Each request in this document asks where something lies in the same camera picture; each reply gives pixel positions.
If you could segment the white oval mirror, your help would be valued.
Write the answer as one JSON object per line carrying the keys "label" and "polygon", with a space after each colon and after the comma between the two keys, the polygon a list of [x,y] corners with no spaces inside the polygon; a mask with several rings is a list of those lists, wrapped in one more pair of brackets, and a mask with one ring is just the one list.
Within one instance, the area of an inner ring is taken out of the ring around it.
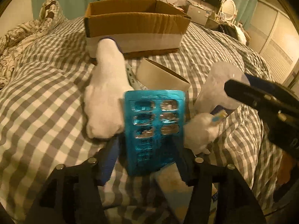
{"label": "white oval mirror", "polygon": [[225,15],[227,21],[233,21],[236,14],[237,8],[233,0],[226,0],[222,3],[220,12]]}

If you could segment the white plush toy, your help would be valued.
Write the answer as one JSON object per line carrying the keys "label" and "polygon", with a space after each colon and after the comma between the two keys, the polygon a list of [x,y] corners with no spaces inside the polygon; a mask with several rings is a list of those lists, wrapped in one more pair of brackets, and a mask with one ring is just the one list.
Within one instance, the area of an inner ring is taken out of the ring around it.
{"label": "white plush toy", "polygon": [[221,110],[217,114],[200,113],[184,125],[184,146],[195,155],[210,154],[207,149],[219,135],[219,124],[228,114]]}

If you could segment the patterned pillow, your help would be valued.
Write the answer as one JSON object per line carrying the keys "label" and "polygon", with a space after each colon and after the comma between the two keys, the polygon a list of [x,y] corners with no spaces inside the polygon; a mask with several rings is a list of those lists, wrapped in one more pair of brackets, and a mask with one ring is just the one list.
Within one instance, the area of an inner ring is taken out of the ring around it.
{"label": "patterned pillow", "polygon": [[43,26],[53,29],[61,23],[67,21],[58,0],[45,0],[43,3],[38,20]]}

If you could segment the cardboard box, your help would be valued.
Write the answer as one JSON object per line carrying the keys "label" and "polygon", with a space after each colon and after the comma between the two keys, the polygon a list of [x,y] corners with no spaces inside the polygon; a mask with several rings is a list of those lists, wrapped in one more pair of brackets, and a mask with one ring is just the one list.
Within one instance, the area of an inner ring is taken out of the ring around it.
{"label": "cardboard box", "polygon": [[178,51],[190,16],[158,0],[102,0],[84,15],[87,50],[96,56],[98,41],[113,38],[126,59]]}

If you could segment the white louvered wardrobe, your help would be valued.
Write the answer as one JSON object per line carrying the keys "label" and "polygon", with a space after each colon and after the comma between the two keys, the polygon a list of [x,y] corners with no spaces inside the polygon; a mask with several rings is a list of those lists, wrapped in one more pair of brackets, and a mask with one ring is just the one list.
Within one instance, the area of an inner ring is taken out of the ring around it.
{"label": "white louvered wardrobe", "polygon": [[247,32],[249,46],[265,59],[275,81],[284,83],[298,61],[298,32],[288,15],[258,0]]}

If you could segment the black white floral blanket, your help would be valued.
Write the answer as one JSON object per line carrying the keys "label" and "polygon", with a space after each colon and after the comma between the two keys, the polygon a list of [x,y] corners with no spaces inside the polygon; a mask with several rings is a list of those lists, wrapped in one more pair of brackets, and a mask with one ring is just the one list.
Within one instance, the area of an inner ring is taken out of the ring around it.
{"label": "black white floral blanket", "polygon": [[4,88],[11,80],[24,50],[46,35],[52,22],[52,18],[31,20],[17,25],[1,36],[1,88]]}

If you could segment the white mini fridge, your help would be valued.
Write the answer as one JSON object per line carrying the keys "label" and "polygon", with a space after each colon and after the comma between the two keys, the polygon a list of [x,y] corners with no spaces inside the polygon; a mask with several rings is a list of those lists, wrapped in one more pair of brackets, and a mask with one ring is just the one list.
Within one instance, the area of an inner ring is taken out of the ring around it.
{"label": "white mini fridge", "polygon": [[212,10],[203,9],[198,6],[189,5],[187,15],[191,17],[191,22],[205,26]]}

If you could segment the blue pill blister pack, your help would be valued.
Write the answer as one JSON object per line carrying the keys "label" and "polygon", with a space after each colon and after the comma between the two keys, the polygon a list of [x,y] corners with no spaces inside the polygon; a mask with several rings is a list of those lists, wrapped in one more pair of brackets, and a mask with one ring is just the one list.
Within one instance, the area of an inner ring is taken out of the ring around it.
{"label": "blue pill blister pack", "polygon": [[184,138],[185,99],[179,90],[124,94],[128,175],[149,175],[175,162]]}

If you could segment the white sock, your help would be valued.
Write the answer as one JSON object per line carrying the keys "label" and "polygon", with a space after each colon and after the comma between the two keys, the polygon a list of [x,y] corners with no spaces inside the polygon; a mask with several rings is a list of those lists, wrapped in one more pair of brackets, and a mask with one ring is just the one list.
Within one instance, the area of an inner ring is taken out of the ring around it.
{"label": "white sock", "polygon": [[84,94],[86,131],[91,139],[109,139],[124,131],[124,93],[133,88],[127,78],[125,58],[113,39],[98,42],[96,62]]}

